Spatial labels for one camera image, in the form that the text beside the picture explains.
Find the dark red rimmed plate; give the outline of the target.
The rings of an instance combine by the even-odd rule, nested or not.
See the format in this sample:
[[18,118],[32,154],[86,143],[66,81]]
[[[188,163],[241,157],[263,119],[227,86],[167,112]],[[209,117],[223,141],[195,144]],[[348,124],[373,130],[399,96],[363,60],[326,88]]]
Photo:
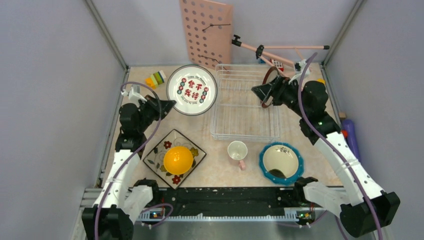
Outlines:
[[[270,82],[272,82],[275,78],[279,77],[280,73],[279,73],[279,69],[275,66],[272,66],[265,74],[264,79],[262,81],[262,84],[268,84]],[[271,105],[271,103],[266,103],[265,100],[262,100],[261,102],[261,106],[262,108],[266,109]]]

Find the white plate red characters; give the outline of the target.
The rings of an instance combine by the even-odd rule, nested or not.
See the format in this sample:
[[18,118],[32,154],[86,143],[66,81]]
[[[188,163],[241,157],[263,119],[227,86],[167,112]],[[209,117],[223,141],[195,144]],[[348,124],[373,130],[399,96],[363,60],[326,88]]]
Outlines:
[[186,116],[208,112],[217,100],[218,85],[206,68],[188,64],[177,68],[168,78],[166,95],[175,101],[174,109]]

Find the square floral plate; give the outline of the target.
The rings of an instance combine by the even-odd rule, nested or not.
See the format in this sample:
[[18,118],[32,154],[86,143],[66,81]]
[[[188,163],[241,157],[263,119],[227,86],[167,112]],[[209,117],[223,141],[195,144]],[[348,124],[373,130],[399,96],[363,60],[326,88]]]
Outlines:
[[[176,147],[184,147],[192,155],[191,167],[185,164],[187,171],[180,174],[168,171],[164,164],[164,157],[168,151]],[[146,154],[142,161],[154,174],[175,190],[180,187],[206,156],[207,153],[197,144],[180,131],[173,129]]]

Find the orange yellow bowl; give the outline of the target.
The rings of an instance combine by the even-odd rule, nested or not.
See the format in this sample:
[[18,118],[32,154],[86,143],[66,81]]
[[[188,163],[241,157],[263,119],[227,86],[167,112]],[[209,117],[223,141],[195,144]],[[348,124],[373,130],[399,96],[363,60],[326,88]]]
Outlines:
[[186,173],[194,162],[191,151],[185,146],[175,146],[167,151],[163,165],[167,172],[173,175]]

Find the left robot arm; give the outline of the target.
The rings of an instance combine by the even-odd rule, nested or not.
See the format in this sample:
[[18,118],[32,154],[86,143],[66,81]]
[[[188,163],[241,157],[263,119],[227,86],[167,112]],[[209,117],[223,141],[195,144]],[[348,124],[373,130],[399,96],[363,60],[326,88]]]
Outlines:
[[155,181],[130,190],[130,180],[150,140],[145,135],[146,129],[153,122],[160,123],[175,104],[174,100],[146,95],[137,104],[126,103],[120,107],[121,127],[109,176],[93,205],[82,212],[87,239],[132,239],[134,225],[142,211],[160,202],[161,194],[153,188]]

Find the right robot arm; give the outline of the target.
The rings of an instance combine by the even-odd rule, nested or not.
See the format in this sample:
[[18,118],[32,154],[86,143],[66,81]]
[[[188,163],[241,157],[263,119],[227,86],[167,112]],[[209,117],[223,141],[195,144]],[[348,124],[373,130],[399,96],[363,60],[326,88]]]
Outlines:
[[299,206],[310,202],[339,218],[353,237],[376,232],[383,239],[384,227],[393,221],[400,206],[394,192],[386,192],[363,168],[353,154],[335,120],[326,112],[326,87],[318,81],[298,83],[286,77],[257,85],[252,92],[262,104],[285,105],[300,116],[300,129],[311,144],[327,159],[340,179],[344,192],[337,192],[313,177],[295,182],[293,200]]

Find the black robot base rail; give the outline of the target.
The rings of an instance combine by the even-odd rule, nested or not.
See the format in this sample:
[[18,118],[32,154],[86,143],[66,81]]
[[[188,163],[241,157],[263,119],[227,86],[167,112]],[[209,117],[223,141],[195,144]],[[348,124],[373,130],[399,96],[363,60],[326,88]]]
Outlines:
[[296,226],[313,225],[326,215],[319,206],[301,202],[292,187],[170,187],[155,180],[138,180],[134,186],[152,188],[153,199],[140,220],[168,221],[275,221]]

